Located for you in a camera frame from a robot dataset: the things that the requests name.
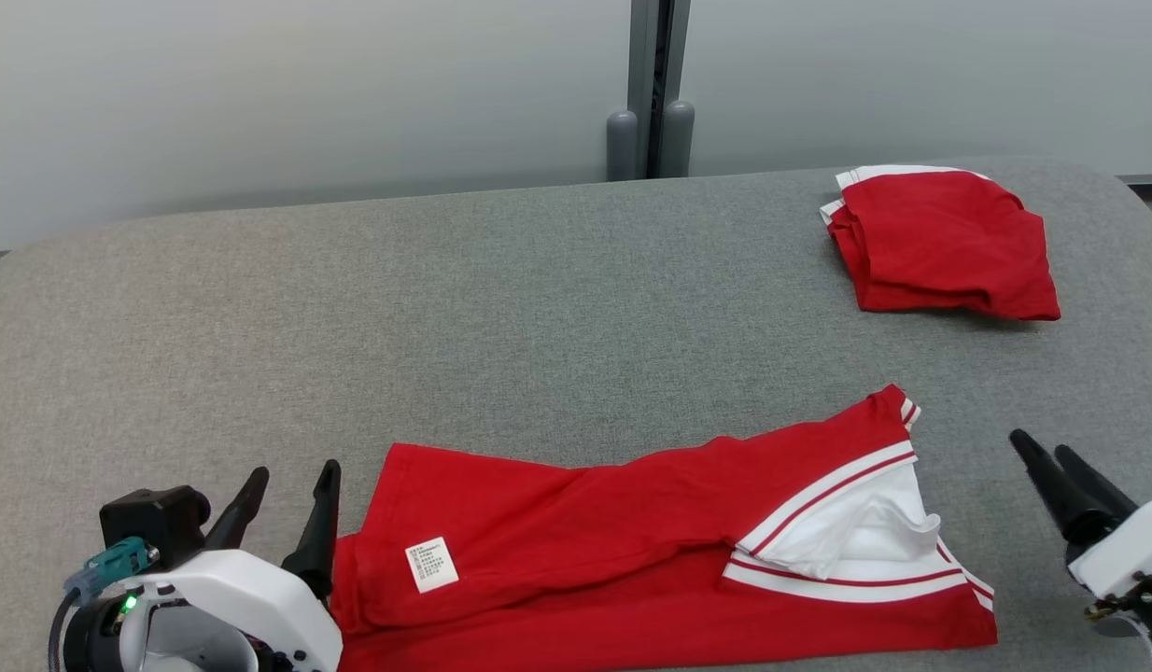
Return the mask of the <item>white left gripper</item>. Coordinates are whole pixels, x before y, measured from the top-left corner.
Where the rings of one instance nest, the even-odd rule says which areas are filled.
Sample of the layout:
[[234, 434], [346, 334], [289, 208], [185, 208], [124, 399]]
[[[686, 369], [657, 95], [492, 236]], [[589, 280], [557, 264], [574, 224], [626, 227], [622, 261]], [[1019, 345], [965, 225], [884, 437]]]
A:
[[268, 469], [252, 469], [205, 533], [206, 552], [128, 581], [142, 591], [128, 609], [128, 669], [260, 671], [266, 651], [283, 654], [294, 671], [338, 669], [342, 633], [323, 603], [334, 586], [341, 480], [338, 460], [326, 460], [300, 543], [281, 569], [235, 550], [270, 482]]

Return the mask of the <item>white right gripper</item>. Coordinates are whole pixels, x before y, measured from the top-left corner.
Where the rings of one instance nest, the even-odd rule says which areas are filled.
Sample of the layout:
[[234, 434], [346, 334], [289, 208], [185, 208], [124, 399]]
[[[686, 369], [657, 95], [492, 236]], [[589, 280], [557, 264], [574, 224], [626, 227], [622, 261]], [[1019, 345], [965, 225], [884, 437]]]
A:
[[[1097, 598], [1121, 598], [1140, 583], [1136, 573], [1152, 577], [1152, 501], [1139, 508], [1070, 446], [1058, 445], [1055, 459], [1023, 429], [1013, 429], [1008, 439], [1067, 544], [1096, 544], [1068, 562], [1076, 582]], [[1130, 518], [1111, 533], [1113, 516]]]

